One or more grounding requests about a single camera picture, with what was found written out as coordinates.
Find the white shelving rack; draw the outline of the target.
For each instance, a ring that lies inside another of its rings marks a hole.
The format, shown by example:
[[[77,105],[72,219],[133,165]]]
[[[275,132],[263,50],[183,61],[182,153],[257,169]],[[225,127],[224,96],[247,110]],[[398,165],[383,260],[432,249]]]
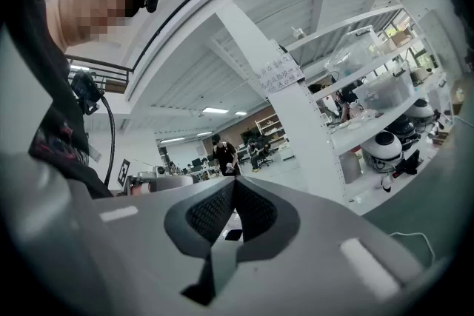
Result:
[[[156,140],[185,137],[171,149],[219,132],[227,140],[238,111],[272,107],[269,138],[289,144],[298,169],[274,165],[274,180],[304,184],[313,195],[340,203],[358,214],[389,198],[420,190],[430,177],[440,145],[435,134],[452,126],[450,90],[461,74],[455,43],[444,21],[453,18],[450,0],[159,0],[128,51],[133,77],[124,95],[130,131],[150,128]],[[343,35],[372,25],[383,55],[340,78],[324,65]],[[397,30],[413,38],[395,50],[384,42]],[[255,71],[285,53],[305,79],[267,95]],[[403,66],[415,95],[388,110],[364,109],[356,87]],[[380,173],[362,158],[361,144],[396,120],[419,98],[433,108],[431,122],[403,158],[420,151],[416,175],[395,178],[390,193],[375,189]],[[229,110],[203,113],[206,107]]]

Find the person's black shirt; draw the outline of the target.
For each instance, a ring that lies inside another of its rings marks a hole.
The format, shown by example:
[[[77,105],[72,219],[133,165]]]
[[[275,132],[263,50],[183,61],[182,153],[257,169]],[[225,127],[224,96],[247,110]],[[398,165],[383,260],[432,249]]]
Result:
[[[91,198],[111,197],[89,167],[83,113],[68,81],[69,63],[49,34],[45,0],[18,0],[16,9],[7,15],[7,28],[31,73],[52,98],[29,154],[55,167],[66,179],[82,182]]]

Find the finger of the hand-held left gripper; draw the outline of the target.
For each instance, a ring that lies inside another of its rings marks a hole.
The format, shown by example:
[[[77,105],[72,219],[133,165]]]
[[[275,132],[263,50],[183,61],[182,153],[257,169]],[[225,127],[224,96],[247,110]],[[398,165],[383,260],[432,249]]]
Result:
[[[197,179],[192,175],[163,176],[152,178],[149,183],[150,193],[176,189],[183,186],[195,184]]]

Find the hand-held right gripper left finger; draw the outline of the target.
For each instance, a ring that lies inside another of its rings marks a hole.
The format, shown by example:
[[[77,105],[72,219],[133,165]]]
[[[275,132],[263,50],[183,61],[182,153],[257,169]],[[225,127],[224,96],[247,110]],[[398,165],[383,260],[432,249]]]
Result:
[[[129,278],[139,316],[231,316],[228,290],[243,242],[233,221],[235,181],[222,178],[150,195],[95,201]]]

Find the black and white helmet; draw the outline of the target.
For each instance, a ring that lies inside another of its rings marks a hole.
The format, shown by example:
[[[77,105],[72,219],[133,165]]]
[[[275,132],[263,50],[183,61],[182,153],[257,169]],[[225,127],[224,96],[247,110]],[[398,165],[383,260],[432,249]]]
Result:
[[[362,143],[361,152],[366,165],[380,174],[395,172],[404,156],[401,142],[388,131],[381,131]]]

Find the cardboard box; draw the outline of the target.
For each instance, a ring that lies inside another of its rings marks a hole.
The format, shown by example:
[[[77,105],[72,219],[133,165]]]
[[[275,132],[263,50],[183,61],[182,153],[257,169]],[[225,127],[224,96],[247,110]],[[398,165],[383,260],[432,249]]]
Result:
[[[384,45],[389,50],[395,50],[406,44],[413,38],[412,34],[408,29],[406,30],[397,30],[395,33],[392,33],[387,40],[384,42]]]

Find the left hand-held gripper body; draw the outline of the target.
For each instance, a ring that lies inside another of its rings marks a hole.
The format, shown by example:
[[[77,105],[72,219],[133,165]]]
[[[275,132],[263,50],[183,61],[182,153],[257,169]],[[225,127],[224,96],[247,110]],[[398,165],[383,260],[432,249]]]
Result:
[[[135,175],[131,175],[130,171],[131,163],[124,159],[122,161],[120,170],[118,172],[117,182],[120,186],[120,190],[116,193],[117,195],[141,195],[150,193],[150,184],[156,178],[154,172],[137,172]]]

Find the white black dome appliance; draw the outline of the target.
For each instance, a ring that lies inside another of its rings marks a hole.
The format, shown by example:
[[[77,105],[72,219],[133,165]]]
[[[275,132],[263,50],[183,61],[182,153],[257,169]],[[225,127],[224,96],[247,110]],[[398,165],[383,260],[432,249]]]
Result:
[[[404,114],[416,127],[428,124],[435,116],[433,108],[424,98],[416,100]]]

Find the black device red trim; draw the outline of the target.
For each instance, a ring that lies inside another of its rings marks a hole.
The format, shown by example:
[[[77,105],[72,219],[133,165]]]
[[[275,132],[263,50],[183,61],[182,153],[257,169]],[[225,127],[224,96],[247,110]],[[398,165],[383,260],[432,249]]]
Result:
[[[420,151],[417,149],[411,156],[401,160],[401,162],[395,167],[393,177],[397,178],[404,173],[408,175],[416,175],[418,173],[418,167],[422,162],[423,160],[420,159]]]

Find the small white black device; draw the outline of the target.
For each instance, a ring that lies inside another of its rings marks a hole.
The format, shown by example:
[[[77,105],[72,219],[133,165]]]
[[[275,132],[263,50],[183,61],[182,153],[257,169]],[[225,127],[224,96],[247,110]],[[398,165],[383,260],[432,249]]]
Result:
[[[379,178],[379,180],[378,180],[377,184],[374,186],[374,188],[383,190],[387,193],[390,193],[394,180],[395,179],[394,179],[392,174],[390,174],[390,173],[383,174]]]

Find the handwritten paper note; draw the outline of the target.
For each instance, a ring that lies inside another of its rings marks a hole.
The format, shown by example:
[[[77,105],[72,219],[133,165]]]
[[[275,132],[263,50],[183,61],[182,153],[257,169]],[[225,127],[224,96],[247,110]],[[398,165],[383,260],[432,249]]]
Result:
[[[255,71],[263,91],[269,95],[305,79],[294,58],[285,53]]]

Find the clear storage box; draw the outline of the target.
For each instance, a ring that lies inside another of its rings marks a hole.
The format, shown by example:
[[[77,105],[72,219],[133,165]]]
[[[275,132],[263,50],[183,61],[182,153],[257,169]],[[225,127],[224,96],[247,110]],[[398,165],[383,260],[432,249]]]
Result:
[[[388,110],[402,105],[415,95],[407,68],[400,66],[377,76],[353,90],[364,109]]]
[[[338,79],[345,78],[382,55],[378,36],[368,25],[343,35],[324,68]]]

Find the black arm-strapped device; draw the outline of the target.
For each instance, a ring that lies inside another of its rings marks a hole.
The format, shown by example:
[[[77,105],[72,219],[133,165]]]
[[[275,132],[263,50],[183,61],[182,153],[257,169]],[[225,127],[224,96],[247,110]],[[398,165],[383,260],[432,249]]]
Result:
[[[73,76],[71,88],[84,115],[92,115],[99,109],[98,102],[102,100],[104,92],[98,88],[88,71],[77,71]]]

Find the black metal railing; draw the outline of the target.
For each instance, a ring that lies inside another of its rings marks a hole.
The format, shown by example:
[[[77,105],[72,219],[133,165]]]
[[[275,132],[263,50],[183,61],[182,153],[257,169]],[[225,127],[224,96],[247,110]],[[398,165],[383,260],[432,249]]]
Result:
[[[129,67],[123,67],[117,64],[99,61],[92,58],[66,55],[70,64],[70,74],[68,80],[72,80],[78,71],[89,73],[94,83],[100,90],[106,93],[124,94],[133,73]]]

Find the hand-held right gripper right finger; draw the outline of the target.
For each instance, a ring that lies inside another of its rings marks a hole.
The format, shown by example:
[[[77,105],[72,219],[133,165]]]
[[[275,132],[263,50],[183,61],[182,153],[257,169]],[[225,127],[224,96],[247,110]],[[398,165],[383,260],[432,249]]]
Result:
[[[214,260],[210,308],[222,316],[372,316],[422,273],[398,242],[336,202],[240,177],[233,200],[244,231]]]

